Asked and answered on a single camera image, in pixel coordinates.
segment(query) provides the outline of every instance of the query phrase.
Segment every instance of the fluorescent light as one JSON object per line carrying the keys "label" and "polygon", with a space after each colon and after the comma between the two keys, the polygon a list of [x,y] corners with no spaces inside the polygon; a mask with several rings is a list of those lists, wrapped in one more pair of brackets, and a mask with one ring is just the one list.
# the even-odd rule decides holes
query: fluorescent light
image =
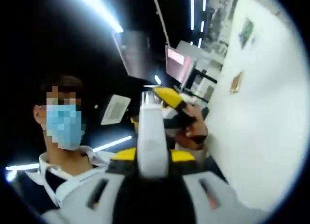
{"label": "fluorescent light", "polygon": [[161,85],[161,80],[159,79],[159,77],[157,75],[155,75],[155,80],[158,83],[158,85]]}
{"label": "fluorescent light", "polygon": [[102,145],[100,147],[97,147],[97,148],[94,148],[93,151],[94,152],[97,152],[97,151],[100,151],[100,150],[104,150],[104,149],[107,149],[111,146],[114,146],[114,145],[117,145],[119,143],[123,143],[123,142],[126,142],[127,140],[131,139],[131,136],[128,136],[128,137],[125,137],[125,138],[121,138],[117,141],[114,141],[114,142],[111,142],[111,143],[108,143],[108,144],[105,144],[105,145]]}
{"label": "fluorescent light", "polygon": [[23,170],[36,169],[38,167],[39,167],[38,163],[32,163],[32,164],[19,165],[19,166],[10,166],[10,167],[6,167],[5,169],[8,171],[23,171]]}
{"label": "fluorescent light", "polygon": [[203,28],[204,28],[204,21],[201,22],[200,32],[203,32]]}
{"label": "fluorescent light", "polygon": [[[121,138],[121,139],[119,139],[117,141],[114,141],[114,142],[102,145],[100,147],[94,148],[93,152],[97,152],[97,151],[100,151],[100,150],[103,150],[103,149],[107,149],[107,148],[109,148],[111,146],[123,143],[123,142],[125,142],[127,140],[130,140],[130,139],[131,139],[131,136],[127,136],[125,138]],[[6,167],[5,169],[8,170],[8,171],[11,171],[11,172],[16,172],[16,171],[30,170],[30,169],[36,169],[36,168],[39,168],[39,164],[38,163],[25,164],[25,165],[19,165],[19,166],[9,166],[9,167]]]}
{"label": "fluorescent light", "polygon": [[8,182],[11,182],[15,179],[16,176],[17,176],[17,171],[10,171],[8,175],[6,176],[6,180]]}
{"label": "fluorescent light", "polygon": [[194,30],[194,0],[190,0],[190,18],[191,18],[190,28]]}
{"label": "fluorescent light", "polygon": [[202,39],[201,38],[199,39],[199,42],[198,42],[198,48],[200,48],[200,46],[202,46]]}
{"label": "fluorescent light", "polygon": [[122,27],[116,19],[106,10],[101,0],[83,0],[91,6],[116,32],[123,32]]}
{"label": "fluorescent light", "polygon": [[202,10],[203,11],[205,11],[206,3],[207,3],[207,0],[203,0],[203,3],[202,3]]}

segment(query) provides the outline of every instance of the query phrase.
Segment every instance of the computer monitor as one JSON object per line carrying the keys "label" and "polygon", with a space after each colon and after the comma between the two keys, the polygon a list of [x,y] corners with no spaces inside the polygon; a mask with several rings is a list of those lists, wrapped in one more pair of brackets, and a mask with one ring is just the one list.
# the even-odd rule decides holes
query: computer monitor
{"label": "computer monitor", "polygon": [[166,71],[182,84],[186,81],[194,65],[189,56],[178,53],[175,49],[166,46]]}

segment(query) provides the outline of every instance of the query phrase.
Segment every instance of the white shirt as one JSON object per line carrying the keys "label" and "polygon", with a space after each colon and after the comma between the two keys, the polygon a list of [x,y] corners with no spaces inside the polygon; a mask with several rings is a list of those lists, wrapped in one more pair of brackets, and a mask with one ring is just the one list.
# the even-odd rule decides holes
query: white shirt
{"label": "white shirt", "polygon": [[[86,153],[86,155],[89,158],[89,161],[92,165],[98,166],[98,168],[91,169],[87,172],[82,173],[81,175],[78,176],[89,176],[91,174],[95,174],[98,171],[100,172],[105,172],[109,166],[111,158],[115,155],[115,153],[111,152],[106,152],[106,151],[98,151],[98,152],[93,152],[93,149],[89,146],[81,146],[80,147],[81,151],[83,153]],[[66,188],[66,191],[63,192],[63,189],[57,189],[56,193],[51,189],[51,187],[48,185],[46,179],[45,179],[45,173],[46,171],[51,172],[52,174],[66,180],[67,182],[73,181],[70,183],[71,188]],[[43,153],[39,157],[39,169],[37,172],[25,172],[27,176],[34,181],[38,185],[44,186],[47,194],[53,201],[53,203],[57,206],[60,206],[60,203],[62,200],[65,198],[66,193],[72,191],[73,189],[76,188],[77,183],[75,182],[75,178],[78,176],[72,176],[66,172],[64,172],[61,167],[57,165],[52,165],[47,162],[47,152]]]}

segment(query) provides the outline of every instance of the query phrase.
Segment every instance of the dark hair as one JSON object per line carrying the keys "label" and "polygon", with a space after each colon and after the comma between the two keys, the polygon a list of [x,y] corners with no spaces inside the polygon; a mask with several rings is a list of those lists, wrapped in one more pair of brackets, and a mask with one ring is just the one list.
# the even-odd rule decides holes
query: dark hair
{"label": "dark hair", "polygon": [[55,75],[47,76],[40,84],[39,94],[36,104],[44,104],[46,102],[46,93],[51,92],[53,86],[58,86],[60,92],[76,92],[78,96],[82,96],[83,83],[72,75]]}

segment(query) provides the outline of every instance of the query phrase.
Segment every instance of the hand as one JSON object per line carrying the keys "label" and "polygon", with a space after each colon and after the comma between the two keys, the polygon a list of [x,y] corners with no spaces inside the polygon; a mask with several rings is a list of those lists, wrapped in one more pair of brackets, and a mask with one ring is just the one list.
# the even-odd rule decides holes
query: hand
{"label": "hand", "polygon": [[190,150],[198,150],[199,145],[196,144],[191,137],[194,136],[207,136],[208,128],[204,123],[204,119],[202,117],[201,111],[192,105],[187,105],[186,111],[190,116],[193,116],[197,119],[191,126],[187,127],[185,130],[180,130],[175,135],[175,141],[184,148],[188,148]]}

